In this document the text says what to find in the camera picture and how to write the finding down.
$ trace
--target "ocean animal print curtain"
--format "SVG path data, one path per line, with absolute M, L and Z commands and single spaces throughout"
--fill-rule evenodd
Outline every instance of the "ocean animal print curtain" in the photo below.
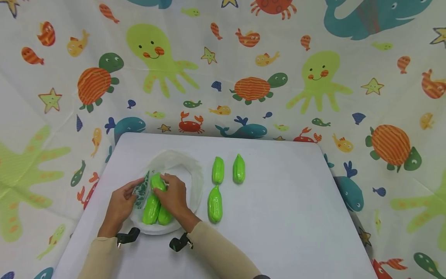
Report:
M 128 132 L 315 142 L 378 277 L 445 278 L 445 10 L 0 0 L 0 278 L 51 278 Z

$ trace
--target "person's left hand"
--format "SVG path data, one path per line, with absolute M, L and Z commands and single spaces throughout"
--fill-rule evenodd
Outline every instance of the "person's left hand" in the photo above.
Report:
M 98 237 L 115 237 L 122 228 L 122 223 L 130 216 L 136 195 L 133 189 L 144 181 L 144 177 L 131 181 L 115 190 L 111 195 L 104 222 L 98 232 Z

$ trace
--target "black clip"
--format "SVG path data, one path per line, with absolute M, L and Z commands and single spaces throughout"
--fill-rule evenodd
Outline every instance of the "black clip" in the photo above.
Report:
M 140 232 L 140 229 L 133 227 L 128 233 L 117 234 L 116 237 L 118 238 L 118 248 L 121 246 L 121 244 L 134 242 L 138 238 Z
M 187 233 L 183 233 L 180 239 L 174 237 L 169 243 L 169 247 L 175 251 L 179 252 L 181 249 L 183 249 L 186 245 L 190 246 L 191 249 L 194 248 L 194 245 L 190 240 L 187 238 Z

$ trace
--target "plastic cucumber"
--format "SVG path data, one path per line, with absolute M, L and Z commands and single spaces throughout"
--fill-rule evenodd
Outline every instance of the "plastic cucumber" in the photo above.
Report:
M 218 185 L 212 188 L 207 198 L 207 215 L 209 221 L 214 224 L 220 222 L 223 217 L 222 195 Z
M 212 167 L 212 183 L 221 184 L 224 178 L 224 162 L 220 157 L 215 157 L 214 166 Z
M 245 181 L 245 160 L 243 160 L 240 154 L 237 154 L 234 165 L 232 166 L 232 179 L 237 184 L 241 184 Z
M 160 172 L 155 173 L 154 176 L 150 178 L 150 187 L 152 188 L 158 188 L 161 191 L 166 190 L 166 185 L 164 184 L 163 179 L 160 177 Z
M 158 219 L 160 207 L 160 200 L 157 198 L 157 196 L 155 196 L 155 194 L 152 193 L 148 197 L 147 203 L 144 207 L 144 212 L 142 213 L 142 222 L 146 225 L 155 224 Z
M 160 212 L 158 213 L 158 223 L 162 226 L 165 226 L 170 223 L 172 220 L 172 214 L 167 211 L 163 206 L 160 208 Z

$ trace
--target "beige sleeve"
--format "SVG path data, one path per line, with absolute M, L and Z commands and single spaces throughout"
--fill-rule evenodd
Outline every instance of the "beige sleeve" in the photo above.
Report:
M 117 238 L 95 238 L 78 279 L 110 279 L 119 254 Z
M 187 234 L 194 249 L 221 279 L 253 279 L 260 271 L 234 244 L 208 223 L 199 222 Z

